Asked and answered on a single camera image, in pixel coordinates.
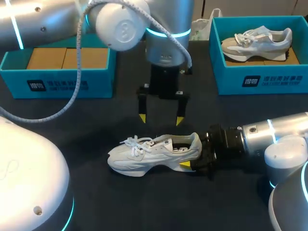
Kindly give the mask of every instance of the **shoe insole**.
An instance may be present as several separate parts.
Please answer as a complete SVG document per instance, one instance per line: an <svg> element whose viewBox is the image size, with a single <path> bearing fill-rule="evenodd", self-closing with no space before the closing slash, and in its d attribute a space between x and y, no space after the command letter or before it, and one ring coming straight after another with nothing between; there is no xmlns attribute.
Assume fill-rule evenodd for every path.
<svg viewBox="0 0 308 231"><path fill-rule="evenodd" d="M191 145L187 143L173 143L172 144L173 149L181 149L181 148L187 148L190 149Z"/></svg>

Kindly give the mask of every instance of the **shoe tongue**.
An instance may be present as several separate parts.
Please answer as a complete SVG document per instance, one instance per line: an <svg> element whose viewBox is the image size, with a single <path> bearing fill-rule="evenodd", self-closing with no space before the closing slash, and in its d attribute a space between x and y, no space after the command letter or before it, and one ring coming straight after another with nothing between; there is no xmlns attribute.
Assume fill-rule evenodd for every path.
<svg viewBox="0 0 308 231"><path fill-rule="evenodd" d="M265 26L260 26L259 28L255 29L254 32L258 35L262 35L268 33L269 30Z"/></svg>
<svg viewBox="0 0 308 231"><path fill-rule="evenodd" d="M164 141L161 141L161 142L153 145L152 148L160 147L160 146L165 146L165 148L167 148L169 151L171 151L171 152L173 151L172 139L171 138L164 140Z"/></svg>

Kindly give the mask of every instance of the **shoelace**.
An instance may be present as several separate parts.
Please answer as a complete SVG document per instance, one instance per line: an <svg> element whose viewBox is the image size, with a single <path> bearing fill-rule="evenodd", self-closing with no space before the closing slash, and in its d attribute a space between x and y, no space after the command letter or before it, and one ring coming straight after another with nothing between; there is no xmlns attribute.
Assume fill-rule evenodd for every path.
<svg viewBox="0 0 308 231"><path fill-rule="evenodd" d="M123 142L120 142L120 143L124 143L128 147L131 147L131 156L138 157L139 155L136 154L136 153L142 153L141 149L150 153L152 150L145 147L145 145L152 146L154 144L154 141L152 141L151 138L140 138L140 139L138 139L138 137L135 136L134 138L129 137L129 138L127 138L127 140L124 140Z"/></svg>
<svg viewBox="0 0 308 231"><path fill-rule="evenodd" d="M250 35L250 32L252 32L253 30L247 30L246 32L244 32L243 34L235 34L235 40L238 44L245 44L246 41L256 41L256 37Z"/></svg>

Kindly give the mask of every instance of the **robot logo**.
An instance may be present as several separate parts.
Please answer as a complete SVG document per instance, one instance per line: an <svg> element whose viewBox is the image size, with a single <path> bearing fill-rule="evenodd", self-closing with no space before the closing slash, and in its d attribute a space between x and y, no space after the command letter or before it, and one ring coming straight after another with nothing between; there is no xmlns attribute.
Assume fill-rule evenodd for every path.
<svg viewBox="0 0 308 231"><path fill-rule="evenodd" d="M118 24L115 31L115 37L120 42L129 42L136 35L135 25L130 20L122 21Z"/></svg>

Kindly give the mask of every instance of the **plastic bag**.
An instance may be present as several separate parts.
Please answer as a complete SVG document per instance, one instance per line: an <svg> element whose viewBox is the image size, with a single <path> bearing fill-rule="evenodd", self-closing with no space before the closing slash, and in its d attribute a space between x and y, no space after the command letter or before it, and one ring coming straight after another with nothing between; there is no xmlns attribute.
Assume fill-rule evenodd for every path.
<svg viewBox="0 0 308 231"><path fill-rule="evenodd" d="M211 13L210 19L201 18L193 21L190 40L209 40L212 20L214 17L222 17L220 9L214 9Z"/></svg>

